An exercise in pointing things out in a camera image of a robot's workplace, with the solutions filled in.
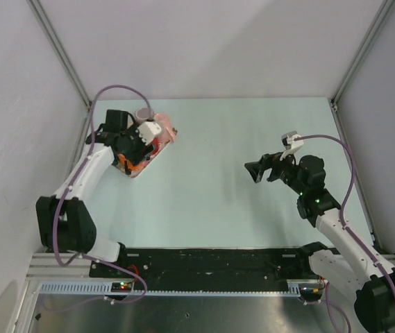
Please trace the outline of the red mug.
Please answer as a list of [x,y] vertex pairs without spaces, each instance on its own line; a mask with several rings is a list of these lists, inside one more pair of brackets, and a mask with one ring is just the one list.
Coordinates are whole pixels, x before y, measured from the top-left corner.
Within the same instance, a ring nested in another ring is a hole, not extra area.
[[158,152],[159,152],[159,150],[160,150],[160,144],[161,144],[161,142],[160,142],[160,139],[158,138],[158,137],[156,137],[152,142],[151,142],[151,145],[152,145],[152,151],[150,152],[150,158],[154,158],[157,154],[158,154]]

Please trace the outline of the orange mug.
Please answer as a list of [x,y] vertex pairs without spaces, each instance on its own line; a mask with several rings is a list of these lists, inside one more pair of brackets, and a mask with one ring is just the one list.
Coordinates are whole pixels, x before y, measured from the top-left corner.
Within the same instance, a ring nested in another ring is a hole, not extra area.
[[118,155],[118,162],[119,162],[119,169],[122,172],[125,172],[126,170],[129,170],[131,172],[142,170],[149,163],[147,160],[142,160],[139,164],[133,164],[122,154]]

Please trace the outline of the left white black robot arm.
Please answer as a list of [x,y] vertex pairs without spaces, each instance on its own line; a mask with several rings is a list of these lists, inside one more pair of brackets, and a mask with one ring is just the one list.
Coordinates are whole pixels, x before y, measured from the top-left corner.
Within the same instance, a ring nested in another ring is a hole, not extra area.
[[155,140],[162,126],[152,119],[139,123],[123,110],[108,110],[106,120],[85,140],[85,153],[66,181],[52,196],[36,202],[37,222],[42,245],[56,252],[73,251],[105,261],[113,276],[123,276],[129,267],[121,255],[123,246],[98,235],[86,202],[105,171],[118,163],[131,175],[156,149]]

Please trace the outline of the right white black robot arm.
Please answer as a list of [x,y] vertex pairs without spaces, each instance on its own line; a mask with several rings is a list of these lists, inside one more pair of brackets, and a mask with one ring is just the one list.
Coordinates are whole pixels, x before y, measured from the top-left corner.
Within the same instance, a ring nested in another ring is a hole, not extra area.
[[304,256],[296,260],[297,273],[304,278],[326,278],[352,303],[355,315],[368,332],[386,332],[395,328],[395,265],[365,243],[341,219],[341,206],[325,187],[326,171],[320,157],[265,154],[257,162],[245,163],[255,183],[269,171],[269,182],[282,181],[298,194],[299,215],[320,231],[341,257],[323,244],[311,243],[300,249]]

